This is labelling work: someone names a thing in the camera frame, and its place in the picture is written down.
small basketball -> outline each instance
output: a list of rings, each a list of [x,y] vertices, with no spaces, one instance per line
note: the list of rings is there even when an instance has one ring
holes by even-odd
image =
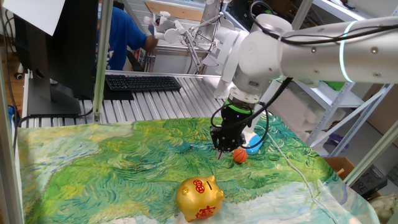
[[[241,164],[248,159],[248,153],[242,148],[237,148],[234,150],[233,158],[235,162]]]

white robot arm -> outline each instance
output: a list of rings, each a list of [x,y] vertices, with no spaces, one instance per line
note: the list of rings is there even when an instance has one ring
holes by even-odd
[[[243,40],[239,64],[226,103],[223,122],[210,129],[219,152],[245,143],[242,131],[278,97],[291,79],[398,83],[398,17],[344,22],[292,31],[283,19],[261,14],[257,29]],[[269,102],[254,112],[271,80],[283,84]]]
[[[152,13],[152,17],[145,17],[144,22],[149,26],[149,30],[152,35],[159,40],[164,40],[168,43],[174,43],[178,41],[178,37],[181,35],[185,44],[188,47],[188,51],[191,53],[193,62],[199,68],[203,65],[202,61],[199,59],[195,47],[205,51],[206,53],[210,53],[208,50],[201,48],[196,44],[195,37],[200,35],[199,28],[207,26],[208,24],[212,24],[217,21],[223,13],[220,12],[217,16],[212,17],[211,19],[202,22],[201,24],[189,28],[186,30],[181,23],[175,18],[171,17],[170,13],[162,11],[160,14]]]

keyboard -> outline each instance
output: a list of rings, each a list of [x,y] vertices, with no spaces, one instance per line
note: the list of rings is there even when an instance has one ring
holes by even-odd
[[[105,80],[113,91],[154,91],[179,90],[181,85],[174,77],[127,77],[125,75],[105,75]]]

gold piggy bank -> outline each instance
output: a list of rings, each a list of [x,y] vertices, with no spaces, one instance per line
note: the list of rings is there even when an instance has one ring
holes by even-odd
[[[224,192],[217,186],[216,177],[192,177],[177,189],[177,204],[186,221],[209,218],[223,206]]]

person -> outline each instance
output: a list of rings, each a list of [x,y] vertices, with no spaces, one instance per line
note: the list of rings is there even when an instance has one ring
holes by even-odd
[[[102,0],[98,5],[98,20],[101,19]],[[143,48],[151,52],[155,49],[158,39],[146,36],[123,10],[113,7],[111,30],[109,33],[107,70],[123,70],[126,62],[127,46],[132,50]]]

